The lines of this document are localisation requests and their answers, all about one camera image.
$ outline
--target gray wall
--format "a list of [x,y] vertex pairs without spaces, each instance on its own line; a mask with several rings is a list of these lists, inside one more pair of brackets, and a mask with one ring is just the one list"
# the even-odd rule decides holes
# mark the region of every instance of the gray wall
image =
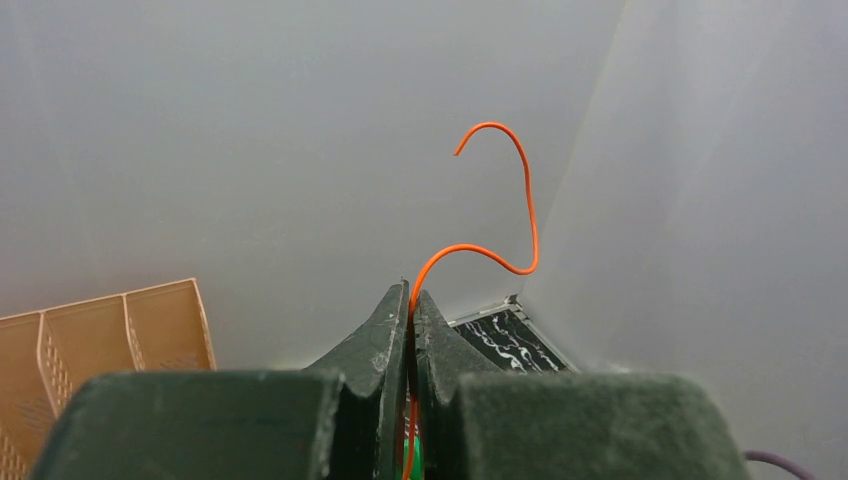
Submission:
[[[0,316],[196,276],[219,364],[302,366],[441,247],[530,259],[616,2],[0,3]],[[457,255],[448,314],[523,279]]]
[[690,375],[741,446],[833,479],[848,478],[846,7],[631,3],[522,295],[585,368]]

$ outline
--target white wall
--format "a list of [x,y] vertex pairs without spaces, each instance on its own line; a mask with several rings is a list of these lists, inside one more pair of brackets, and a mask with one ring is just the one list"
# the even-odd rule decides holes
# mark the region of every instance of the white wall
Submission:
[[741,446],[834,479],[848,478],[846,7],[628,5],[522,295],[585,368],[688,374]]
[[512,126],[543,217],[622,5],[0,2],[0,316],[196,276],[220,365],[296,367],[447,244],[529,262],[509,140],[451,153]]

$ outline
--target plastic basket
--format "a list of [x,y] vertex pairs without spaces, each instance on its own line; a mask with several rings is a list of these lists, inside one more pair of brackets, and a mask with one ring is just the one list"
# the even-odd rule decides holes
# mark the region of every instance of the plastic basket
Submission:
[[194,279],[126,294],[127,338],[145,370],[214,370],[206,313]]
[[44,312],[38,336],[38,367],[57,417],[89,378],[140,369],[133,361],[126,323],[123,295]]
[[23,479],[55,421],[36,358],[42,313],[0,319],[0,478]]
[[0,319],[0,480],[25,478],[86,380],[147,369],[215,369],[194,279]]

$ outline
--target wire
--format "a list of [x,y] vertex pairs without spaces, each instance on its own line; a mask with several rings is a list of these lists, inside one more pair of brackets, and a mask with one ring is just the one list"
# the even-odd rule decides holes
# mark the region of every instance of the wire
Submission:
[[470,251],[485,255],[491,258],[492,260],[498,262],[499,264],[501,264],[502,267],[516,275],[529,275],[533,273],[533,271],[536,270],[536,266],[539,265],[539,235],[536,231],[536,209],[533,206],[533,187],[530,182],[530,164],[527,162],[527,155],[524,153],[524,147],[521,146],[521,141],[518,140],[518,137],[515,136],[514,133],[512,133],[512,130],[500,123],[480,123],[471,127],[471,129],[468,130],[468,132],[462,138],[462,141],[459,142],[459,146],[456,147],[456,151],[454,151],[453,154],[454,156],[459,156],[471,136],[474,135],[477,131],[482,130],[484,128],[496,128],[506,133],[509,138],[512,139],[512,143],[515,144],[515,148],[516,150],[518,150],[518,155],[521,156],[521,163],[524,164],[524,191],[527,196],[527,211],[530,214],[530,230],[533,233],[533,263],[527,268],[516,268],[510,265],[510,263],[504,260],[500,255],[487,248],[471,243],[459,243],[439,250],[438,253],[433,255],[430,260],[428,260],[427,263],[424,264],[424,267],[422,267],[421,271],[418,273],[418,278],[415,280],[415,285],[412,288],[412,296],[409,298],[409,318],[407,319],[406,324],[407,352],[409,355],[407,357],[407,379],[409,382],[410,403],[408,437],[409,446],[407,449],[408,454],[406,458],[406,466],[403,470],[403,480],[409,480],[409,475],[412,473],[412,465],[414,463],[415,456],[415,424],[418,419],[418,365],[415,361],[415,326],[413,324],[413,317],[415,315],[415,308],[418,306],[418,295],[421,293],[421,286],[424,284],[424,279],[427,277],[427,274],[430,272],[430,269],[433,268],[433,265],[435,265],[436,262],[438,262],[445,256],[454,252],[461,251]]
[[795,475],[801,480],[815,480],[816,477],[812,473],[804,470],[795,462],[789,461],[780,455],[775,455],[768,452],[760,452],[757,450],[748,450],[745,452],[745,460],[749,462],[763,462],[776,467],[780,467],[787,472]]

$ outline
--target orange wire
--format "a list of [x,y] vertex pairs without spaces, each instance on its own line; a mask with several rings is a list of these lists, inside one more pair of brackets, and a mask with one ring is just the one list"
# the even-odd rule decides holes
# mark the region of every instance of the orange wire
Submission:
[[[502,132],[509,135],[509,138],[512,139],[512,143],[515,144],[515,148],[518,150],[518,155],[521,156],[521,163],[524,164],[524,191],[527,196],[527,210],[530,213],[530,230],[533,232],[533,263],[527,268],[516,268],[510,265],[509,262],[504,260],[497,253],[483,248],[479,245],[474,245],[471,243],[459,243],[456,245],[451,245],[449,247],[445,247],[439,250],[438,253],[433,255],[427,263],[424,264],[424,267],[421,268],[421,271],[418,273],[418,278],[415,280],[415,285],[412,287],[412,295],[409,298],[409,318],[407,319],[407,348],[412,348],[414,351],[415,348],[415,326],[413,325],[413,317],[415,314],[415,308],[418,306],[418,295],[421,293],[421,286],[424,284],[424,278],[427,277],[427,274],[430,272],[430,269],[433,268],[433,265],[436,264],[439,260],[444,258],[445,256],[454,253],[460,252],[463,250],[477,252],[482,255],[485,255],[492,260],[501,264],[502,267],[509,270],[510,272],[516,275],[529,275],[536,270],[536,266],[539,264],[539,236],[536,232],[536,209],[533,206],[533,187],[530,182],[530,164],[527,162],[527,155],[524,153],[524,147],[521,146],[521,142],[518,140],[518,137],[512,133],[512,130],[507,128],[506,126],[495,123],[495,122],[484,122],[478,125],[471,127],[468,130],[468,133],[465,134],[465,137],[462,138],[462,141],[459,142],[459,146],[456,147],[456,151],[453,153],[454,156],[458,156],[462,149],[465,147],[465,144],[468,143],[468,140],[471,138],[474,133],[478,130],[482,130],[484,128],[497,128]],[[409,437],[408,437],[408,448],[407,448],[407,458],[406,458],[406,466],[403,469],[403,480],[409,480],[409,475],[412,473],[412,465],[415,459],[415,424],[418,420],[418,388],[417,385],[414,385],[416,379],[418,377],[418,366],[415,362],[415,356],[410,355],[410,360],[407,361],[407,369],[408,374],[407,378],[409,379]]]

